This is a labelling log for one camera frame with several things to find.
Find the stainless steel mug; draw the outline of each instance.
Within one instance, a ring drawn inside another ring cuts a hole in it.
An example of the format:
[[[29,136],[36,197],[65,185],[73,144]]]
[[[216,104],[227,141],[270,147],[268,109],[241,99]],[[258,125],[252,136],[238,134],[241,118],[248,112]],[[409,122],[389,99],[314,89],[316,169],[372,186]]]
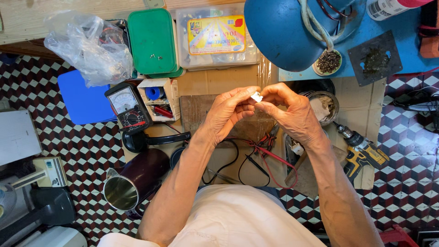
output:
[[[113,208],[131,219],[141,219],[137,206],[157,192],[170,170],[169,157],[159,149],[146,149],[125,166],[109,168],[104,197]]]

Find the cordless drill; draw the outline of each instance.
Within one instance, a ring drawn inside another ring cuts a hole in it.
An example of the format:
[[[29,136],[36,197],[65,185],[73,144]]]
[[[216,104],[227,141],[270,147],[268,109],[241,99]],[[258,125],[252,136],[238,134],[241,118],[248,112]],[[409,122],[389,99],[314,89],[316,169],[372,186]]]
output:
[[[358,134],[356,131],[350,130],[347,126],[333,122],[337,126],[337,130],[344,136],[345,142],[348,144],[347,165],[344,168],[349,181],[353,182],[359,171],[365,165],[371,165],[377,169],[381,169],[389,161],[389,157],[385,155],[375,144]]]

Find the spray can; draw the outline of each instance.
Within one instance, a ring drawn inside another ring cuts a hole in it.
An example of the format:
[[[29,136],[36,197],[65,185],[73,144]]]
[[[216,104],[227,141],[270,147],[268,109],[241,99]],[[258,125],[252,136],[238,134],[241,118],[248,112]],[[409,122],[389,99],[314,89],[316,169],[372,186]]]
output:
[[[373,20],[382,21],[431,1],[433,0],[367,0],[366,11]]]

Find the black mug handle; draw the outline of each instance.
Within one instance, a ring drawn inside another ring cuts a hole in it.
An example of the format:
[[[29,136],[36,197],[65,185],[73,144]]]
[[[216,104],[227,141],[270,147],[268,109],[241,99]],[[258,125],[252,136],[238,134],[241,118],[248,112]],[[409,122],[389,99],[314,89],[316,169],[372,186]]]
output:
[[[157,187],[151,191],[151,193],[147,194],[145,197],[143,197],[142,199],[139,200],[139,203],[143,202],[144,200],[146,200],[150,195],[152,195],[153,193],[157,192],[158,189],[162,186],[162,182],[160,182],[160,184],[157,185]],[[140,211],[140,209],[137,207],[139,204],[137,204],[133,209],[129,210],[129,211],[125,211],[125,214],[128,216],[128,218],[130,220],[141,220],[143,217],[143,212]]]

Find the blue container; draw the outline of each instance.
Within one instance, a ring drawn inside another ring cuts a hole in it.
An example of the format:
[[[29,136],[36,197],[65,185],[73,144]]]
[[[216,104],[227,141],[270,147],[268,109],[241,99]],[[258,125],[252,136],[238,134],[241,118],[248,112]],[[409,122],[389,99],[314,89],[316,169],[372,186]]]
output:
[[[74,124],[117,120],[110,102],[104,96],[104,92],[110,89],[110,85],[87,88],[81,73],[74,70],[60,75],[58,86],[70,119]]]

